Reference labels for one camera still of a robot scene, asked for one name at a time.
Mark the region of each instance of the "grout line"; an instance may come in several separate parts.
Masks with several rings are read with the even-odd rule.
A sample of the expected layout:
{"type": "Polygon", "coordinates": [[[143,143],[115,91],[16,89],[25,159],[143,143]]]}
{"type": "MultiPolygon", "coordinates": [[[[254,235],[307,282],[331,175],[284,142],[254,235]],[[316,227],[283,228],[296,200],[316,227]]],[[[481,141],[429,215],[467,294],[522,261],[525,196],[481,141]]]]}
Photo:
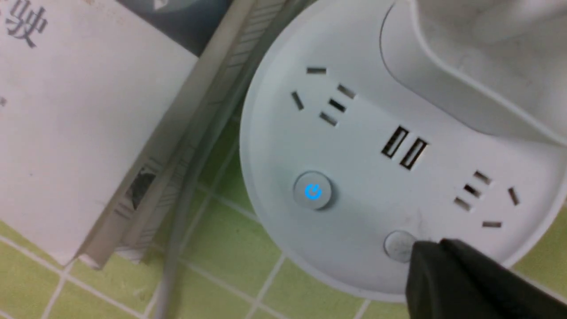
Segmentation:
{"type": "Polygon", "coordinates": [[[59,283],[57,283],[57,288],[55,288],[55,291],[53,292],[51,299],[49,299],[49,302],[47,303],[45,310],[43,310],[43,314],[41,315],[41,319],[48,319],[49,318],[49,314],[51,313],[51,309],[53,309],[53,305],[55,304],[55,301],[57,301],[57,298],[59,298],[59,295],[61,294],[61,291],[63,290],[63,286],[65,285],[65,282],[67,281],[67,275],[71,271],[71,268],[73,268],[74,264],[75,264],[75,261],[70,262],[65,267],[63,272],[61,273],[61,275],[59,277],[59,283]]]}
{"type": "Polygon", "coordinates": [[[217,201],[223,203],[224,205],[234,209],[235,211],[243,214],[245,217],[248,217],[248,218],[250,218],[251,220],[253,220],[257,223],[260,222],[260,220],[258,219],[258,216],[256,216],[256,214],[254,214],[253,212],[251,212],[251,211],[245,209],[244,207],[236,204],[235,202],[233,202],[232,200],[230,200],[226,197],[223,197],[223,196],[220,196],[218,194],[213,193],[213,191],[210,188],[206,187],[205,185],[199,184],[197,186],[197,189],[206,193],[207,195],[210,195],[215,200],[217,200],[217,201]]]}
{"type": "Polygon", "coordinates": [[[5,313],[2,310],[0,310],[0,317],[4,317],[6,319],[15,319],[14,317],[10,316],[9,314],[5,313]]]}
{"type": "Polygon", "coordinates": [[[69,276],[67,277],[67,280],[70,281],[70,282],[72,282],[72,283],[74,283],[75,285],[77,285],[77,286],[83,288],[84,290],[90,292],[91,294],[97,296],[98,298],[100,298],[100,299],[102,299],[102,300],[108,302],[109,304],[111,304],[111,305],[113,305],[113,306],[115,306],[115,307],[117,307],[117,308],[120,308],[122,311],[127,312],[127,313],[131,314],[132,316],[135,316],[136,318],[142,318],[142,314],[141,314],[141,313],[139,313],[139,312],[137,312],[137,311],[135,311],[135,310],[133,310],[133,309],[130,309],[130,308],[127,307],[126,305],[121,304],[121,303],[119,303],[118,301],[116,301],[116,300],[114,300],[114,299],[112,299],[112,298],[110,298],[110,297],[107,297],[105,294],[103,294],[103,293],[99,292],[98,290],[92,288],[91,286],[89,286],[89,285],[87,285],[86,283],[80,281],[79,279],[77,279],[77,278],[75,278],[75,277],[69,275],[69,276]]]}
{"type": "Polygon", "coordinates": [[[253,213],[249,212],[248,210],[242,208],[240,205],[234,203],[231,200],[228,200],[220,195],[217,194],[211,194],[211,197],[214,198],[215,200],[221,202],[222,204],[232,208],[233,210],[241,213],[242,215],[244,215],[245,217],[259,223],[260,220],[258,220],[258,216],[254,215],[253,213]]]}
{"type": "MultiPolygon", "coordinates": [[[[206,270],[204,270],[203,268],[201,268],[201,267],[199,267],[199,266],[197,266],[197,265],[195,265],[195,264],[193,264],[193,263],[187,262],[186,260],[183,260],[183,259],[179,259],[179,262],[180,262],[183,266],[185,266],[185,267],[191,269],[192,271],[198,273],[199,275],[201,275],[201,276],[207,278],[208,280],[210,280],[211,282],[213,282],[213,283],[215,283],[216,285],[220,286],[221,288],[224,288],[225,290],[227,290],[227,291],[229,291],[229,292],[232,292],[233,294],[235,294],[235,295],[237,295],[238,297],[244,299],[245,301],[247,301],[247,302],[249,302],[249,303],[251,303],[251,304],[255,302],[255,299],[254,299],[253,297],[248,296],[245,292],[242,292],[242,291],[238,290],[237,288],[235,288],[235,287],[229,285],[228,283],[224,282],[222,279],[219,279],[219,278],[215,277],[214,275],[208,273],[208,272],[207,272],[206,270]]],[[[272,308],[270,308],[270,307],[268,307],[268,306],[266,306],[266,305],[264,305],[264,304],[259,304],[259,305],[258,305],[258,308],[260,308],[260,309],[266,311],[267,313],[271,314],[272,316],[274,316],[274,317],[276,317],[276,318],[278,318],[278,319],[288,319],[288,318],[287,318],[286,316],[284,316],[283,314],[281,314],[281,313],[275,311],[274,309],[272,309],[272,308]]]]}
{"type": "Polygon", "coordinates": [[[37,262],[38,264],[44,266],[48,270],[51,270],[51,271],[55,272],[56,274],[58,274],[59,276],[64,277],[66,279],[66,281],[74,283],[75,285],[83,288],[84,290],[86,290],[86,291],[92,293],[93,295],[101,298],[102,300],[122,309],[123,311],[136,316],[137,318],[141,318],[140,313],[130,309],[129,307],[127,307],[127,306],[125,306],[121,303],[116,302],[114,299],[107,297],[106,295],[99,292],[98,290],[96,290],[96,289],[92,288],[91,286],[83,283],[82,281],[78,280],[77,278],[69,275],[68,272],[66,272],[66,271],[70,271],[70,269],[71,269],[70,265],[65,267],[64,270],[60,270],[59,268],[56,268],[55,266],[53,266],[51,263],[49,263],[49,262],[43,260],[42,258],[36,256],[34,253],[30,252],[28,249],[19,246],[18,244],[12,242],[10,239],[8,239],[4,236],[0,236],[0,242],[16,249],[17,251],[19,251],[20,253],[22,253],[26,257],[29,257],[30,259],[32,259],[33,261],[37,262]]]}
{"type": "MultiPolygon", "coordinates": [[[[222,178],[225,176],[225,171],[226,171],[227,167],[229,166],[230,161],[232,160],[232,157],[237,153],[237,151],[238,151],[238,138],[234,142],[232,142],[232,145],[230,146],[230,149],[229,149],[229,153],[227,154],[224,162],[222,162],[221,166],[219,167],[217,174],[216,174],[215,178],[213,179],[213,184],[211,185],[211,190],[217,189],[222,178]]],[[[203,200],[203,202],[201,203],[199,210],[195,214],[195,217],[193,218],[193,221],[191,222],[189,229],[187,230],[187,232],[185,233],[185,236],[183,237],[183,240],[181,241],[181,246],[179,247],[180,253],[185,250],[185,247],[187,246],[187,243],[189,242],[191,235],[193,234],[193,232],[197,228],[197,225],[199,224],[199,221],[201,220],[201,216],[205,213],[205,210],[209,206],[209,202],[211,200],[211,197],[212,197],[211,193],[208,193],[205,196],[205,199],[203,200]]]]}
{"type": "Polygon", "coordinates": [[[271,314],[272,316],[278,318],[278,319],[288,319],[286,316],[284,316],[283,314],[275,311],[274,309],[264,305],[264,304],[259,304],[258,308],[262,309],[263,311],[266,311],[267,313],[271,314]]]}
{"type": "Polygon", "coordinates": [[[268,289],[270,288],[270,286],[274,282],[274,278],[276,277],[276,275],[280,271],[280,268],[284,264],[284,261],[285,261],[285,255],[282,253],[280,255],[280,258],[278,259],[278,261],[276,262],[276,264],[272,268],[272,271],[268,275],[268,278],[264,282],[264,285],[262,285],[262,289],[260,289],[260,292],[256,296],[254,303],[252,304],[252,307],[250,307],[250,311],[248,311],[248,314],[246,315],[246,317],[244,319],[252,319],[252,316],[254,315],[256,310],[258,309],[260,302],[262,301],[262,299],[264,298],[264,296],[268,292],[268,289]]]}
{"type": "Polygon", "coordinates": [[[232,292],[233,294],[239,296],[240,298],[246,300],[249,303],[253,303],[254,302],[254,298],[248,296],[246,293],[238,290],[237,288],[227,284],[226,282],[224,282],[221,279],[218,279],[217,277],[213,276],[212,274],[208,273],[207,271],[205,271],[204,269],[202,269],[199,266],[196,266],[193,263],[189,263],[185,260],[180,260],[181,264],[184,265],[185,267],[191,269],[192,271],[198,273],[199,275],[209,279],[210,281],[212,281],[213,283],[217,284],[218,286],[224,288],[227,291],[232,292]]]}
{"type": "Polygon", "coordinates": [[[369,305],[370,305],[370,300],[365,299],[364,302],[362,303],[362,305],[360,306],[360,309],[354,315],[353,319],[361,319],[362,316],[364,316],[364,313],[366,312],[366,309],[368,309],[369,305]]]}
{"type": "Polygon", "coordinates": [[[0,236],[0,242],[14,248],[15,250],[19,251],[20,253],[24,254],[26,257],[31,258],[33,261],[39,263],[40,265],[44,266],[45,268],[55,272],[56,274],[61,275],[63,273],[62,270],[60,270],[59,268],[53,266],[51,263],[39,258],[38,256],[36,256],[34,253],[30,252],[28,249],[24,248],[24,247],[20,247],[18,244],[12,242],[11,240],[9,240],[6,237],[0,236]]]}
{"type": "Polygon", "coordinates": [[[154,295],[150,299],[150,303],[146,306],[146,309],[143,311],[142,319],[149,319],[151,315],[151,311],[154,309],[155,303],[158,301],[158,295],[160,292],[160,286],[162,285],[162,281],[159,281],[159,284],[155,287],[154,295]]]}

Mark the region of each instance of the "power strip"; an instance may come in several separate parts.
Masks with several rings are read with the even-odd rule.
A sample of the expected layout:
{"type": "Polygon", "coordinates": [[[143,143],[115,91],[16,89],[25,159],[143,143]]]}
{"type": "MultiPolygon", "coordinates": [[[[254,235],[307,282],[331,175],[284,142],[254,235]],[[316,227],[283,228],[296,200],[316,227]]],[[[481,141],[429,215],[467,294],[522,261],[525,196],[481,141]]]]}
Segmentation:
{"type": "Polygon", "coordinates": [[[240,156],[290,259],[342,291],[404,301],[415,240],[460,238],[506,267],[525,255],[563,204],[567,152],[480,133],[392,76],[384,33],[411,21],[388,20],[392,5],[321,0],[293,21],[248,92],[240,156]]]}

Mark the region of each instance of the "cable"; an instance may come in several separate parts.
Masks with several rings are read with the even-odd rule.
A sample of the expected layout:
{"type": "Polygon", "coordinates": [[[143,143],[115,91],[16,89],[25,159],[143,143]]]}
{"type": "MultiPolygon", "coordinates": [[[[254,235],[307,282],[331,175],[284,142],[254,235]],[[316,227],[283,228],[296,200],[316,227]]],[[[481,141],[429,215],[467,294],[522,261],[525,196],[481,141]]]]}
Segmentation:
{"type": "Polygon", "coordinates": [[[309,3],[310,0],[289,0],[282,11],[274,18],[274,21],[272,21],[258,41],[256,48],[250,54],[248,61],[242,67],[235,84],[229,89],[211,125],[205,131],[202,140],[195,150],[195,155],[189,163],[187,173],[181,185],[180,196],[175,205],[174,228],[167,248],[163,279],[159,286],[154,319],[166,319],[167,317],[171,292],[176,282],[177,259],[180,253],[181,240],[183,239],[184,225],[187,223],[187,213],[197,188],[197,179],[205,166],[214,143],[221,135],[221,131],[230,120],[239,103],[244,99],[254,73],[272,42],[309,3]]]}

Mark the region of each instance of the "black object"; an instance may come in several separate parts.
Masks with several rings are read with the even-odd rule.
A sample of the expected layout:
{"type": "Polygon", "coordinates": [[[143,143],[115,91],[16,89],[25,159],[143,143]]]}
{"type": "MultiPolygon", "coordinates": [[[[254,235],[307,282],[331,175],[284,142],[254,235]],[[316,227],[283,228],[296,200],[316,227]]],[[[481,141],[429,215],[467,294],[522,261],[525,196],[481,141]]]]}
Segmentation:
{"type": "MultiPolygon", "coordinates": [[[[135,0],[118,0],[125,7],[135,0]]],[[[196,56],[201,56],[232,0],[197,0],[173,12],[134,13],[196,56]]]]}
{"type": "Polygon", "coordinates": [[[146,195],[147,190],[150,188],[151,183],[155,179],[155,174],[152,173],[138,173],[132,185],[130,185],[130,190],[132,192],[132,206],[134,209],[138,209],[140,202],[142,201],[144,195],[146,195]]]}
{"type": "Polygon", "coordinates": [[[413,245],[412,319],[563,319],[567,306],[459,240],[413,245]]]}

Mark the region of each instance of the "white plastic casing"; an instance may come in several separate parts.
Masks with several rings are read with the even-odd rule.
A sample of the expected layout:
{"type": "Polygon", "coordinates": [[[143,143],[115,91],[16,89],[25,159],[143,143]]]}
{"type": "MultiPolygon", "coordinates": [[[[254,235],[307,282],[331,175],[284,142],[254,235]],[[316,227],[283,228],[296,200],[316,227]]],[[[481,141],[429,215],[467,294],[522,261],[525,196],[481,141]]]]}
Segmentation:
{"type": "Polygon", "coordinates": [[[385,253],[390,233],[460,238],[511,266],[557,215],[567,154],[475,131],[396,81],[380,57],[391,5],[320,0],[293,21],[252,81],[240,155],[254,209],[289,258],[342,291],[403,301],[408,264],[385,253]],[[408,133],[390,158],[398,127],[408,133]],[[407,169],[418,138],[427,146],[407,169]],[[322,210],[294,200],[307,171],[331,181],[322,210]]]}

